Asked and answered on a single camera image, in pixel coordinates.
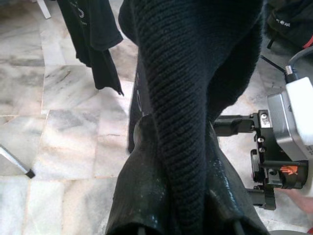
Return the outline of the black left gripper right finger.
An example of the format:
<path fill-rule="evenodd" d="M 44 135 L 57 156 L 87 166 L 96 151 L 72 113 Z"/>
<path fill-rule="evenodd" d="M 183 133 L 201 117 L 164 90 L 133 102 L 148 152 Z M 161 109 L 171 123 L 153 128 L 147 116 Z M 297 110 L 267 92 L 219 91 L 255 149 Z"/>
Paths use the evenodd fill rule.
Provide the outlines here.
<path fill-rule="evenodd" d="M 211 123 L 206 126 L 204 234 L 267 235 L 235 168 L 221 151 Z"/>

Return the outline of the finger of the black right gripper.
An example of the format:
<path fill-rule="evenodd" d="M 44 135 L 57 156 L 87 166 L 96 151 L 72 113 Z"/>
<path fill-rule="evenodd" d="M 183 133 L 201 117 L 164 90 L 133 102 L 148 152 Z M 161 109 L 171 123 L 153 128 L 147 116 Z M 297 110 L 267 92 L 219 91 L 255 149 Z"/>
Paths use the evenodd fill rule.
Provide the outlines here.
<path fill-rule="evenodd" d="M 255 129 L 253 116 L 220 116 L 214 121 L 214 130 L 219 137 L 230 137 L 239 133 L 252 133 Z"/>
<path fill-rule="evenodd" d="M 263 206 L 265 204 L 265 192 L 262 189 L 246 189 L 253 205 L 255 206 Z"/>

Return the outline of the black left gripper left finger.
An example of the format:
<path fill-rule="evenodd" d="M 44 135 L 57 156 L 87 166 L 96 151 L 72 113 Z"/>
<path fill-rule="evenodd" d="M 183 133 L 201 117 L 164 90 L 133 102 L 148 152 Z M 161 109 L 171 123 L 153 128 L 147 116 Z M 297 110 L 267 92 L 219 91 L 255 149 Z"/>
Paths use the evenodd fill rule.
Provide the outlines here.
<path fill-rule="evenodd" d="M 117 177 L 105 233 L 167 235 L 171 199 L 151 116 L 142 117 L 136 124 L 134 142 L 134 150 Z"/>

